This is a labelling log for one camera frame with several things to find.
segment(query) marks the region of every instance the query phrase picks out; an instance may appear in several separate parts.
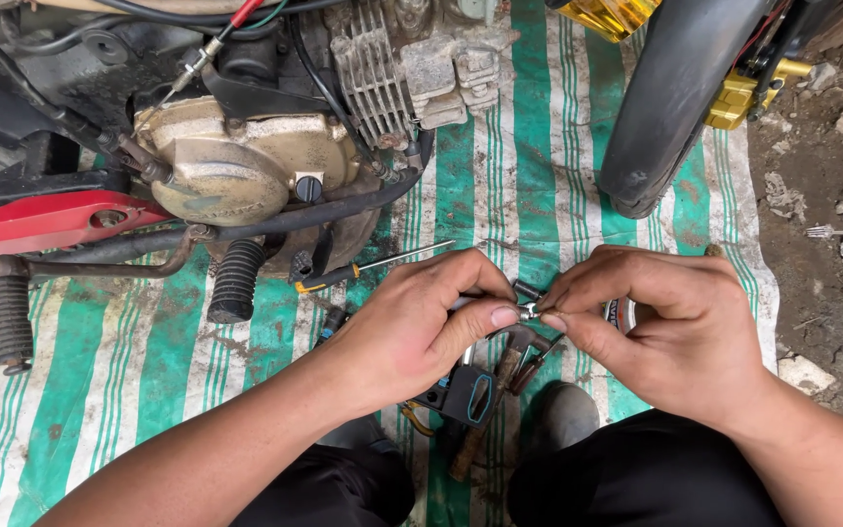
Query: black shoe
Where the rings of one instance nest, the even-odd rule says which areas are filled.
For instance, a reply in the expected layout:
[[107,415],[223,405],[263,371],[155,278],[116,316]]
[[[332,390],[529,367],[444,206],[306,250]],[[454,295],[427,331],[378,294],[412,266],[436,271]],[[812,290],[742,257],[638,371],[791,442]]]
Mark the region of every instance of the black shoe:
[[542,413],[536,421],[522,461],[553,454],[576,445],[601,426],[597,404],[577,385],[550,383],[542,397]]
[[318,439],[317,445],[336,446],[350,450],[371,448],[382,454],[398,452],[395,443],[386,437],[386,432],[383,431],[373,413],[346,421]]

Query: green wire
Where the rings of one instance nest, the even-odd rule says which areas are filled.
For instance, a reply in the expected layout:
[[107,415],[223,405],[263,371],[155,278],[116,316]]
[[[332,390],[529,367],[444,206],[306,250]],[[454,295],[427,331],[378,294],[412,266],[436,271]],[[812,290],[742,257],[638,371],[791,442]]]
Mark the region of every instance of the green wire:
[[257,27],[263,27],[269,20],[275,18],[275,15],[278,14],[278,11],[281,11],[282,7],[284,7],[287,3],[288,3],[288,0],[282,0],[281,2],[279,2],[279,4],[277,6],[275,6],[275,10],[272,11],[271,13],[269,13],[269,16],[265,17],[262,20],[257,21],[256,23],[254,23],[252,25],[246,26],[243,29],[256,29]]

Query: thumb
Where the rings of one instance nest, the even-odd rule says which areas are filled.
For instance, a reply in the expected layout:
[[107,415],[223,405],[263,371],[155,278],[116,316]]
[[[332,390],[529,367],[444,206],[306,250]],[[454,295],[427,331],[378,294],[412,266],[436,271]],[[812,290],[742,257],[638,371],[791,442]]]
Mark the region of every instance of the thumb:
[[547,311],[542,323],[561,331],[581,351],[589,354],[615,376],[631,372],[639,344],[626,338],[599,314]]
[[451,364],[463,350],[501,327],[519,322],[519,311],[509,300],[482,298],[457,309],[432,341],[430,350]]

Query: human hand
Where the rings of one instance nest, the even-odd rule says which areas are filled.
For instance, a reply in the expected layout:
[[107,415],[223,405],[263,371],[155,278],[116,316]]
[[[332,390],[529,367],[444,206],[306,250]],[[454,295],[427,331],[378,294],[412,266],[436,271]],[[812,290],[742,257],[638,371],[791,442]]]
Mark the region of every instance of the human hand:
[[[601,317],[601,304],[622,296],[658,315],[624,336]],[[763,367],[746,293],[723,258],[602,245],[558,277],[538,309],[641,399],[714,428],[740,419],[778,382]]]
[[[448,309],[461,296],[486,294]],[[346,386],[353,417],[423,393],[463,350],[515,324],[516,295],[503,272],[475,248],[444,252],[390,271],[329,341],[305,358],[332,368]]]

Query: black pants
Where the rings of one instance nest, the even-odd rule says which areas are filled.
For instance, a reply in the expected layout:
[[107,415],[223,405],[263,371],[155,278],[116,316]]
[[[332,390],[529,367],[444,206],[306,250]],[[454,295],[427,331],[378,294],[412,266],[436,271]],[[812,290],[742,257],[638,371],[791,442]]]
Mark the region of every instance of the black pants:
[[[312,446],[233,525],[395,526],[413,503],[398,456]],[[509,482],[509,516],[518,527],[784,525],[727,437],[658,410],[524,463]]]

